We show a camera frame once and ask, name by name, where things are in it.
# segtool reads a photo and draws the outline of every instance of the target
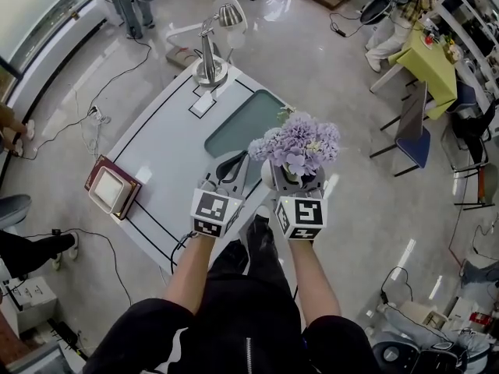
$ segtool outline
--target glass wall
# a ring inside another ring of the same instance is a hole
[[[0,0],[0,101],[5,101],[51,37],[88,1]]]

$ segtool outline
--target black sleeve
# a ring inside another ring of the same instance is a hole
[[[312,364],[323,374],[348,372],[381,374],[363,330],[339,316],[314,320],[303,336]]]
[[[193,317],[187,309],[164,299],[132,305],[88,359],[83,374],[139,374],[155,369],[168,360],[177,330],[187,328]]]

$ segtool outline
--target hydrangea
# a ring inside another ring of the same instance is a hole
[[[338,128],[334,123],[319,123],[304,112],[287,112],[289,118],[281,128],[270,129],[251,142],[249,155],[256,161],[268,159],[293,175],[315,175],[323,163],[338,157]]]

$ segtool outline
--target zipper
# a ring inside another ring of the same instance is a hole
[[[253,363],[251,361],[251,338],[246,338],[246,364],[248,374],[253,374]]]

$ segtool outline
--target man in plaid shirt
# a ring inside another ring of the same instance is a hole
[[[434,9],[435,0],[409,0],[397,7],[391,15],[377,26],[366,45],[366,58],[374,72],[381,70],[380,62],[399,51],[405,43],[412,27],[423,12]]]

